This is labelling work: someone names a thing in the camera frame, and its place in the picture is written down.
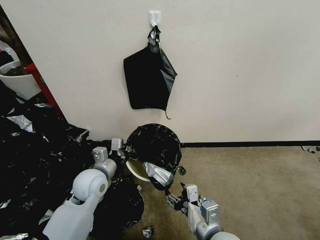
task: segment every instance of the silver foil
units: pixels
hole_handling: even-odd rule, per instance
[[[78,143],[82,142],[82,137],[83,137],[83,135],[85,135],[87,132],[89,132],[89,130],[85,130],[83,133],[81,133],[81,134],[75,139],[75,141],[78,142]]]
[[[11,199],[9,199],[8,201],[6,201],[6,202],[4,202],[4,203],[1,203],[1,204],[0,204],[0,209],[1,209],[1,208],[6,208],[10,202],[11,202]]]
[[[21,129],[28,132],[34,132],[32,122],[23,115],[7,117],[10,121],[17,124]]]
[[[41,223],[43,223],[44,221],[50,219],[50,218],[52,217],[52,215],[53,215],[53,211],[51,211],[50,209],[48,209],[48,211],[46,211],[46,213],[44,214],[44,216],[40,219],[39,225],[40,225]]]
[[[2,236],[0,240],[21,240],[29,237],[28,233],[19,233],[17,235]]]
[[[153,177],[155,180],[157,180],[162,186],[169,185],[173,179],[174,176],[171,172],[168,172],[167,170],[158,167],[152,163],[144,162],[142,163],[144,168],[146,169],[146,173],[148,177]]]
[[[52,104],[49,103],[37,103],[35,104],[36,107],[53,107]]]
[[[145,238],[151,238],[154,233],[154,226],[149,225],[142,229],[142,235]]]

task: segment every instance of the black trash bag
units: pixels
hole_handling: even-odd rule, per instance
[[[112,232],[113,239],[120,239],[121,230],[140,221],[143,211],[143,198],[132,175],[120,177],[111,184],[94,211],[91,235],[103,239],[107,232]]]
[[[149,33],[148,46],[123,60],[130,105],[133,109],[167,110],[177,73],[160,47],[160,33],[155,26]]]
[[[156,189],[168,190],[171,187],[182,157],[180,141],[173,131],[161,124],[146,124],[138,127],[129,136],[125,151],[127,152],[126,160],[137,160],[143,164],[151,163],[171,174],[165,183],[161,183],[155,177],[150,177],[147,171]]]
[[[19,102],[16,99],[16,92],[8,88],[0,80],[0,115],[9,113]]]

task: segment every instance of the beige carpet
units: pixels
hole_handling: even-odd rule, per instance
[[[200,194],[219,204],[225,231],[241,240],[320,239],[316,157],[300,147],[183,149],[181,166],[187,174],[177,173],[170,191],[178,195],[180,181],[198,185]],[[138,183],[145,211],[142,220],[124,232],[124,239],[144,239],[141,229],[147,225],[155,227],[154,240],[196,239],[187,218],[166,204],[164,192],[151,183]]]

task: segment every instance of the crumpled plastic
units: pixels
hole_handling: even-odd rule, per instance
[[[19,233],[17,235],[11,235],[11,236],[2,236],[0,237],[0,240],[22,240],[29,237],[28,233]]]
[[[187,170],[182,166],[178,167],[178,171],[179,171],[181,176],[183,176],[183,175],[185,175],[187,173]]]
[[[167,109],[177,73],[160,46],[160,33],[155,26],[148,35],[147,47],[123,60],[133,109]]]
[[[32,122],[23,115],[7,117],[10,121],[17,124],[22,130],[27,132],[34,132],[32,128]]]
[[[148,177],[153,177],[164,187],[171,184],[174,179],[174,176],[171,172],[168,172],[167,170],[152,163],[144,162],[142,165],[144,166]]]
[[[154,226],[153,225],[146,226],[141,231],[142,231],[142,235],[145,238],[151,238],[154,233]]]
[[[176,174],[181,160],[180,141],[177,135],[161,124],[146,124],[138,127],[128,137],[125,149],[126,160],[148,162]],[[173,181],[168,178],[165,186],[154,177],[148,176],[158,190],[168,190]]]

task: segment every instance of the gray robot arm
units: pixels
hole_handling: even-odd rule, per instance
[[[93,212],[111,184],[117,165],[105,147],[93,150],[96,164],[73,181],[73,196],[53,213],[43,230],[49,240],[86,240],[93,226]]]
[[[219,206],[213,200],[198,195],[194,184],[181,183],[181,196],[166,193],[167,203],[175,210],[181,210],[188,217],[188,225],[198,240],[240,240],[237,236],[223,231],[219,225]]]

